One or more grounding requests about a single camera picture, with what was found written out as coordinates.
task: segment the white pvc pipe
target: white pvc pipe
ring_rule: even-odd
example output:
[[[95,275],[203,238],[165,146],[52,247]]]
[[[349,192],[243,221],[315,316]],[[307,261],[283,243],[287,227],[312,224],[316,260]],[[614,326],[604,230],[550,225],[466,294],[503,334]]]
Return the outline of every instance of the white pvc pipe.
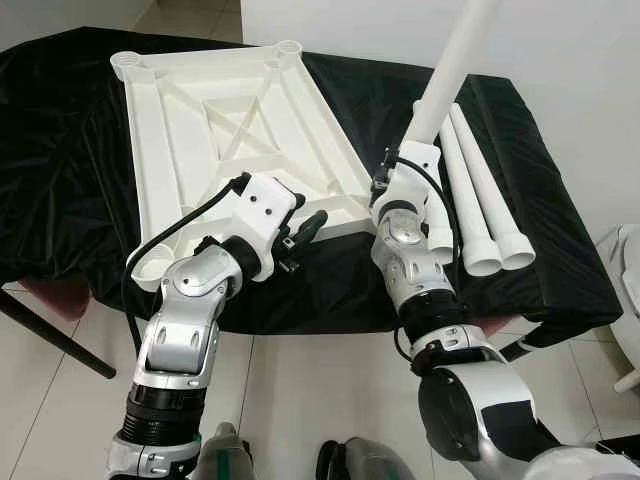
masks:
[[[618,393],[624,393],[638,385],[640,385],[640,371],[631,370],[613,385],[613,389]]]
[[[471,63],[480,51],[501,0],[469,0],[409,123],[404,140],[433,144]]]
[[[419,108],[420,100],[413,104],[413,111]],[[411,158],[414,150],[419,150],[423,145],[422,142],[403,141],[400,144],[400,156]],[[438,171],[438,161],[430,161],[426,167],[427,173],[435,180],[440,188],[442,182],[440,180],[440,172]],[[424,218],[429,225],[429,235],[427,237],[427,248],[438,259],[441,265],[448,265],[453,261],[453,232],[449,225],[449,217],[447,210],[438,194],[431,186],[427,187],[427,203],[425,205]]]
[[[474,277],[493,275],[502,266],[500,250],[489,236],[449,115],[440,129],[440,142],[460,223],[464,266]]]
[[[500,248],[502,268],[517,270],[526,267],[533,262],[536,254],[527,236],[518,230],[464,113],[457,103],[451,106],[451,120],[462,147],[476,195],[482,205],[482,211],[491,234]]]

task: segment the black tablecloth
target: black tablecloth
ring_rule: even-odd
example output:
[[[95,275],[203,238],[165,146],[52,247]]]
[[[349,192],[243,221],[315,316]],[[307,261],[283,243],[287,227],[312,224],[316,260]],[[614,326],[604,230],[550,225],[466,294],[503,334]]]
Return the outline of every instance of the black tablecloth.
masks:
[[[80,28],[0,54],[0,282],[82,273],[97,300],[121,308],[120,276],[139,243],[139,219],[124,89],[109,57],[230,46]],[[311,53],[303,60],[372,174],[384,148],[399,143],[431,69]],[[470,76],[458,102],[538,255],[528,268],[486,278],[461,269],[465,301],[478,316],[522,313],[543,322],[527,337],[537,346],[614,321],[621,314],[615,293],[511,82]],[[293,276],[277,274],[232,300],[223,328],[392,328],[371,243],[362,233],[314,244]],[[154,296],[132,293],[136,313],[148,317]]]

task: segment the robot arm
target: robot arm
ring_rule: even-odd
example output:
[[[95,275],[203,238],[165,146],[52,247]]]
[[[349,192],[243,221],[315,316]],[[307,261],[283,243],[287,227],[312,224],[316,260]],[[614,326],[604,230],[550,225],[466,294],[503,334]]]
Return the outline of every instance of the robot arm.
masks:
[[[430,445],[482,480],[593,478],[595,473],[640,478],[640,470],[624,457],[562,446],[538,420],[524,381],[468,321],[467,309],[427,248],[421,228],[427,187],[418,170],[426,172],[428,165],[419,150],[412,154],[407,160],[415,168],[396,163],[381,182],[388,188],[373,203],[379,222],[371,256],[411,343]],[[413,188],[406,187],[409,178],[418,180]]]
[[[149,321],[127,398],[122,429],[113,437],[108,479],[185,478],[200,453],[200,418],[211,380],[219,328],[227,299],[250,280],[274,270],[272,250],[309,241],[326,213],[307,221],[312,232],[293,240],[287,222],[304,197],[277,180],[252,176],[237,201],[229,235],[209,238],[192,257],[171,265],[161,280],[163,303]]]

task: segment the black chair leg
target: black chair leg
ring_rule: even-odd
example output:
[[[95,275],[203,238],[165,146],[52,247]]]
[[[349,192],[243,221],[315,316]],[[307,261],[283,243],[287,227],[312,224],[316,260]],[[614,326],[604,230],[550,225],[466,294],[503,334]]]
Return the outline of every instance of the black chair leg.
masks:
[[[63,352],[71,355],[79,362],[98,372],[105,378],[116,376],[115,368],[107,365],[86,348],[74,342],[60,330],[42,317],[36,315],[4,290],[0,290],[0,311],[13,318],[23,327],[28,328],[40,338],[55,345]]]

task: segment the tiled floor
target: tiled floor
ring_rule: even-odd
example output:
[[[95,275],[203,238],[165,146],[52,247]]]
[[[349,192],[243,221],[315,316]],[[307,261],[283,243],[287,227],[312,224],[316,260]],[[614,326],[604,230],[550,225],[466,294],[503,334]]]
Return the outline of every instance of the tiled floor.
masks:
[[[161,0],[140,32],[242,41],[238,0]],[[16,284],[26,305],[118,369],[107,381],[0,318],[0,478],[101,478],[120,427],[134,356],[121,313],[97,303],[79,323],[56,318]],[[492,340],[506,345],[533,325],[518,320]],[[640,395],[617,394],[629,369],[608,328],[515,362],[542,420],[568,443],[640,432]],[[310,479],[320,444],[361,435],[386,443],[417,478],[468,479],[426,444],[418,381],[387,334],[251,338],[223,334],[202,432],[221,420],[240,426],[263,480]]]
[[[240,0],[159,0],[134,30],[242,43]]]

